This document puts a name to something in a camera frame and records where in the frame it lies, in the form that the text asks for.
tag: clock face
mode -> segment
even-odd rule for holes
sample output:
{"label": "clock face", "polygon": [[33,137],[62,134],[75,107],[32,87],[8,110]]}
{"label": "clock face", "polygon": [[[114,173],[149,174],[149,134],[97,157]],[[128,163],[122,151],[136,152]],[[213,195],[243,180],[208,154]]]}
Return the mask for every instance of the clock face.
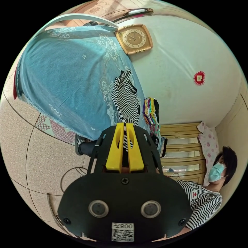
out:
{"label": "clock face", "polygon": [[146,43],[146,35],[137,29],[129,29],[122,33],[123,43],[133,49],[138,49]]}

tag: white wall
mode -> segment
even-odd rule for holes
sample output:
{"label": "white wall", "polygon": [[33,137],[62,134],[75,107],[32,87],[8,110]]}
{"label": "white wall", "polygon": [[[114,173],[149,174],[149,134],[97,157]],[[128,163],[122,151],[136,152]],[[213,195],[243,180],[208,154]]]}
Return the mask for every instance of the white wall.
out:
{"label": "white wall", "polygon": [[[146,16],[121,25],[135,23],[146,25],[154,47],[130,59],[145,97],[159,102],[160,124],[205,121],[216,127],[233,106],[242,78],[227,45],[210,30],[178,17]],[[202,86],[193,79],[199,71],[206,74]]]}
{"label": "white wall", "polygon": [[238,166],[231,181],[225,185],[220,193],[223,196],[221,208],[233,195],[248,163],[248,88],[243,75],[239,96],[234,106],[222,122],[216,127],[219,147],[230,146],[237,154]]}

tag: surgical mask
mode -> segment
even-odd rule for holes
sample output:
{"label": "surgical mask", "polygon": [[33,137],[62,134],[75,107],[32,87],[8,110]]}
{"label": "surgical mask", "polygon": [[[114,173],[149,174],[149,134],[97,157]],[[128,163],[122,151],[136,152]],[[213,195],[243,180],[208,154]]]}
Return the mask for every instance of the surgical mask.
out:
{"label": "surgical mask", "polygon": [[220,180],[222,177],[224,177],[221,176],[221,173],[223,172],[224,169],[225,169],[225,165],[221,163],[217,163],[216,165],[214,165],[209,172],[208,181],[212,183]]}

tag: label sticker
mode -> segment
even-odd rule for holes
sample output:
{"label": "label sticker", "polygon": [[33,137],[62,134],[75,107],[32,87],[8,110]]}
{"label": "label sticker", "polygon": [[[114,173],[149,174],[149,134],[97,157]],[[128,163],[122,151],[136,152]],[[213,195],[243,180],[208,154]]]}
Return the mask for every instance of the label sticker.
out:
{"label": "label sticker", "polygon": [[134,242],[134,224],[112,223],[112,241]]}
{"label": "label sticker", "polygon": [[192,196],[192,199],[197,199],[198,198],[198,192],[197,192],[197,190],[192,190],[191,191],[191,196]]}

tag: red wall ornament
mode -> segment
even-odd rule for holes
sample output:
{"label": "red wall ornament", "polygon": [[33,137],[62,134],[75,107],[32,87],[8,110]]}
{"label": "red wall ornament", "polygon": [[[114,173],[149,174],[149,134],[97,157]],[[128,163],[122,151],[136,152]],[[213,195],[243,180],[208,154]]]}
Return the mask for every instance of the red wall ornament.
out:
{"label": "red wall ornament", "polygon": [[194,75],[194,82],[197,86],[204,85],[205,73],[200,71]]}

